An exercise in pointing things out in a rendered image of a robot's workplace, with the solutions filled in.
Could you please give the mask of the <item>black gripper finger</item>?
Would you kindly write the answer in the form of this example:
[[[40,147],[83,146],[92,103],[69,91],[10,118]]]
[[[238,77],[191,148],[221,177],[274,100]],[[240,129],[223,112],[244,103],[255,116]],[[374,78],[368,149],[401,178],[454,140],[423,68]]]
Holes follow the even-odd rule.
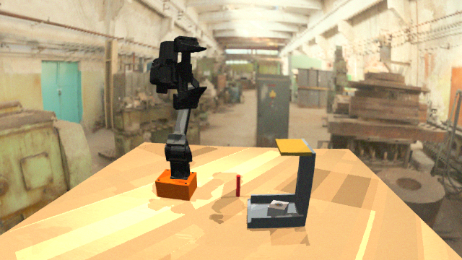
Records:
[[[178,92],[179,104],[199,103],[199,99],[206,89],[207,87],[197,87],[192,90]]]
[[[205,51],[205,47],[201,47],[198,41],[192,40],[179,40],[178,44],[179,51],[189,51],[189,52],[201,52]]]

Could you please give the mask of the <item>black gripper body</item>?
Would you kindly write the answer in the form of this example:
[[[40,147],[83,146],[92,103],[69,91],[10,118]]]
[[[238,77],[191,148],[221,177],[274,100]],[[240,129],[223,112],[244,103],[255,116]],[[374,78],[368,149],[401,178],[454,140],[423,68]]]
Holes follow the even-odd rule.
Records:
[[[191,53],[189,51],[179,51],[178,44],[179,40],[192,40],[197,41],[197,38],[187,37],[187,36],[178,36],[174,39],[173,50],[176,53],[181,52],[181,62],[173,63],[171,68],[171,82],[178,85],[178,92],[188,90],[188,82],[192,82],[192,64],[191,64]],[[178,94],[173,94],[173,107],[176,110],[185,110],[185,109],[197,109],[198,103],[194,104],[179,104]]]

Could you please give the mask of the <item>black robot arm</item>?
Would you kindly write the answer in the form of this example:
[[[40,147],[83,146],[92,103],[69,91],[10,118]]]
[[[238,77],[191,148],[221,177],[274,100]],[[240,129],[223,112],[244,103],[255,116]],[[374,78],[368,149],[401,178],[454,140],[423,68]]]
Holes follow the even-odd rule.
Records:
[[[156,85],[156,93],[167,94],[167,89],[178,92],[178,84],[171,82],[171,68],[173,63],[178,62],[178,53],[173,50],[174,41],[160,43],[159,58],[156,58],[150,70],[150,83]],[[193,77],[188,82],[188,90],[199,87],[199,81]],[[166,161],[170,162],[170,179],[188,180],[190,176],[190,162],[192,162],[191,149],[188,146],[186,133],[191,109],[178,110],[175,122],[175,131],[168,135],[165,145]]]

